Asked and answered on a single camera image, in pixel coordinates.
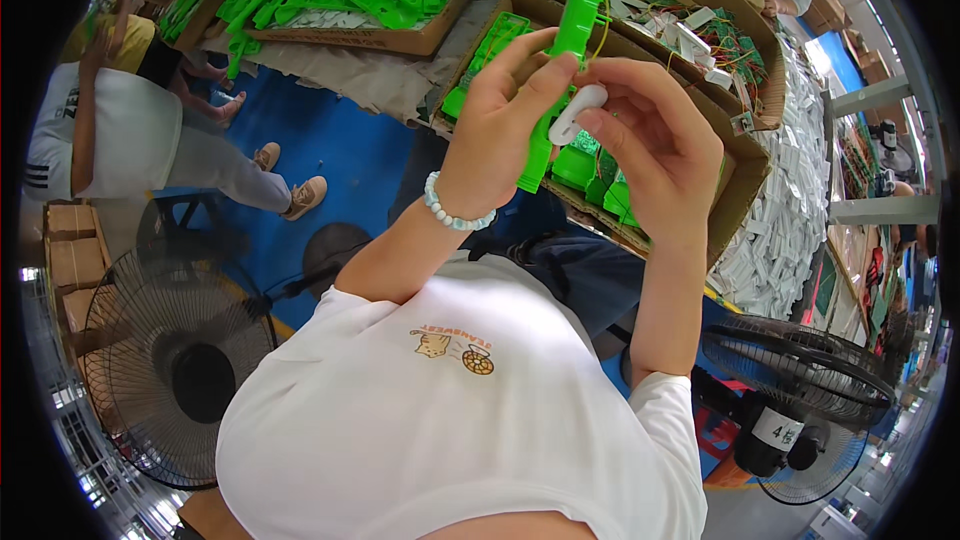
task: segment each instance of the bracelet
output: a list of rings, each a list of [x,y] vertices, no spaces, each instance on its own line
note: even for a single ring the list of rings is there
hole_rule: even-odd
[[[437,196],[437,192],[433,189],[433,185],[437,182],[437,177],[440,176],[439,171],[434,171],[430,175],[426,176],[426,184],[423,185],[423,202],[426,203],[427,207],[430,207],[430,211],[433,211],[433,214],[437,217],[437,221],[450,228],[451,230],[456,230],[458,232],[474,232],[476,230],[482,230],[494,220],[494,216],[497,215],[497,209],[491,210],[484,217],[479,219],[474,219],[471,221],[464,221],[460,217],[454,217],[444,210],[440,206],[440,198]]]

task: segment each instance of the gray pants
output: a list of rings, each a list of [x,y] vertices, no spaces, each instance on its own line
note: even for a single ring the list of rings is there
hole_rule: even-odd
[[[290,208],[282,175],[260,169],[224,139],[216,123],[186,108],[167,186],[216,188],[241,205],[274,213]]]

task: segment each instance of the electric fan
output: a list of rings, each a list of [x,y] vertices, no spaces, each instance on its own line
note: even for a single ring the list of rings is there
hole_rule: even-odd
[[[736,465],[786,505],[812,503],[840,486],[894,400],[879,357],[798,324],[731,315],[704,330],[701,349],[749,389],[738,395],[698,367],[695,398],[739,426]]]
[[[80,369],[104,432],[128,462],[165,486],[203,490],[217,486],[228,404],[277,348],[274,301],[300,294],[331,267],[272,297],[228,258],[190,260],[189,250],[168,245],[134,248],[103,276],[84,331],[84,344],[99,348],[80,358]]]

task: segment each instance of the pile of white parts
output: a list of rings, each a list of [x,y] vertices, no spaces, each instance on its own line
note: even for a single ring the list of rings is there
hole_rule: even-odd
[[[709,281],[747,313],[786,320],[810,278],[810,261],[827,239],[830,163],[820,89],[783,37],[783,125],[751,132],[770,152],[771,171]]]

